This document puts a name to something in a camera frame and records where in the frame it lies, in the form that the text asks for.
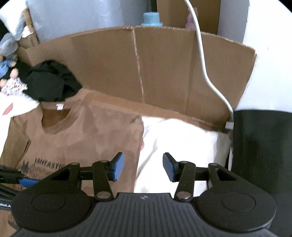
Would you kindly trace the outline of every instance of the blue gripper pad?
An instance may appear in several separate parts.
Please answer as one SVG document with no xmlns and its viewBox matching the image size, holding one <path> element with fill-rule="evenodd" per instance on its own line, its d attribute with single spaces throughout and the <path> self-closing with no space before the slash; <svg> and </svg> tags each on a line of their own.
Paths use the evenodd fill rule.
<svg viewBox="0 0 292 237">
<path fill-rule="evenodd" d="M 25 188 L 29 188 L 29 187 L 33 186 L 34 184 L 36 184 L 37 182 L 38 182 L 38 180 L 24 178 L 24 179 L 21 179 L 19 181 L 19 184 L 21 184 Z"/>
<path fill-rule="evenodd" d="M 175 181 L 175 172 L 174 172 L 174 164 L 170 161 L 170 159 L 166 156 L 166 154 L 163 154 L 162 157 L 163 162 L 163 168 L 165 169 L 165 172 L 167 173 L 167 176 L 170 181 Z"/>
<path fill-rule="evenodd" d="M 113 181 L 118 181 L 125 166 L 125 156 L 124 153 L 120 152 L 117 154 L 118 157 L 115 157 L 115 162 L 113 165 Z"/>
</svg>

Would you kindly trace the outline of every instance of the doll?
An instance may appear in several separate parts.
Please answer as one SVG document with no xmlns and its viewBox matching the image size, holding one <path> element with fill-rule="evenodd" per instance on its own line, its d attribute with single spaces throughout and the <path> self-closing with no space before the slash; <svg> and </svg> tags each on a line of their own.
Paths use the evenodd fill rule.
<svg viewBox="0 0 292 237">
<path fill-rule="evenodd" d="M 9 79 L 9 75 L 12 71 L 12 67 L 15 67 L 16 62 L 11 60 L 3 60 L 3 56 L 0 55 L 0 78 Z"/>
<path fill-rule="evenodd" d="M 18 77 L 18 70 L 12 69 L 10 79 L 0 80 L 1 93 L 5 95 L 20 95 L 22 91 L 27 89 L 27 84 L 23 83 Z"/>
</svg>

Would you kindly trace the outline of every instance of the cardboard box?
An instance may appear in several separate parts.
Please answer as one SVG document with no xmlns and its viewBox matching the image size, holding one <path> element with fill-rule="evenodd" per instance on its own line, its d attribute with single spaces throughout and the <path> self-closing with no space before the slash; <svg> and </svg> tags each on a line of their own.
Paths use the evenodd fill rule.
<svg viewBox="0 0 292 237">
<path fill-rule="evenodd" d="M 23 10 L 22 14 L 25 20 L 25 24 L 27 25 L 28 30 L 31 34 L 25 38 L 21 37 L 18 41 L 18 45 L 23 47 L 24 49 L 27 49 L 37 46 L 39 44 L 39 40 L 32 24 L 32 18 L 30 16 L 29 9 L 26 8 L 25 10 Z"/>
<path fill-rule="evenodd" d="M 233 108 L 245 90 L 255 62 L 252 48 L 202 33 L 206 68 Z M 87 31 L 35 47 L 19 47 L 19 58 L 36 65 L 55 59 L 95 100 L 145 116 L 177 118 L 222 131 L 230 113 L 206 84 L 194 31 L 126 27 Z"/>
<path fill-rule="evenodd" d="M 198 21 L 203 32 L 217 34 L 221 0 L 190 0 L 198 9 Z M 164 26 L 185 27 L 189 14 L 184 0 L 157 0 L 157 11 Z"/>
<path fill-rule="evenodd" d="M 31 48 L 39 44 L 37 34 L 35 31 L 25 38 L 21 37 L 20 40 L 17 42 L 18 45 L 23 47 L 24 49 Z"/>
</svg>

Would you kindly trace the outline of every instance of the white wall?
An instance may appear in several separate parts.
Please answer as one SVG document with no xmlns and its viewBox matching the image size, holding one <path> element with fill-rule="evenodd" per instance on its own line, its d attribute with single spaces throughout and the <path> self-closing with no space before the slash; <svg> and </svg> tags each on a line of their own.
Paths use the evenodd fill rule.
<svg viewBox="0 0 292 237">
<path fill-rule="evenodd" d="M 136 26 L 148 0 L 27 0 L 40 42 L 85 30 Z"/>
<path fill-rule="evenodd" d="M 250 0 L 243 44 L 258 56 L 237 109 L 292 112 L 292 13 L 278 0 Z"/>
<path fill-rule="evenodd" d="M 249 0 L 221 0 L 218 35 L 242 43 Z"/>
</svg>

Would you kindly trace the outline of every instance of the dark green fabric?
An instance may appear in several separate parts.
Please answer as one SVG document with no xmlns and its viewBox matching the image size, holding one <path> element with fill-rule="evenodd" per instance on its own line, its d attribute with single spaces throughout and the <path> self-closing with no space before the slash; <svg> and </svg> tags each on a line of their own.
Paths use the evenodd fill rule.
<svg viewBox="0 0 292 237">
<path fill-rule="evenodd" d="M 28 76 L 28 72 L 31 69 L 31 66 L 24 62 L 18 61 L 15 67 L 18 69 L 18 77 L 20 78 L 20 80 L 25 81 Z"/>
<path fill-rule="evenodd" d="M 68 68 L 54 60 L 46 60 L 32 67 L 27 78 L 20 79 L 28 88 L 23 92 L 38 101 L 65 101 L 82 88 Z"/>
<path fill-rule="evenodd" d="M 8 80 L 10 78 L 11 71 L 12 71 L 12 68 L 9 67 L 7 73 L 3 77 L 1 77 L 1 79 Z"/>
<path fill-rule="evenodd" d="M 292 236 L 292 113 L 234 113 L 232 172 L 270 193 L 277 214 L 270 231 Z"/>
</svg>

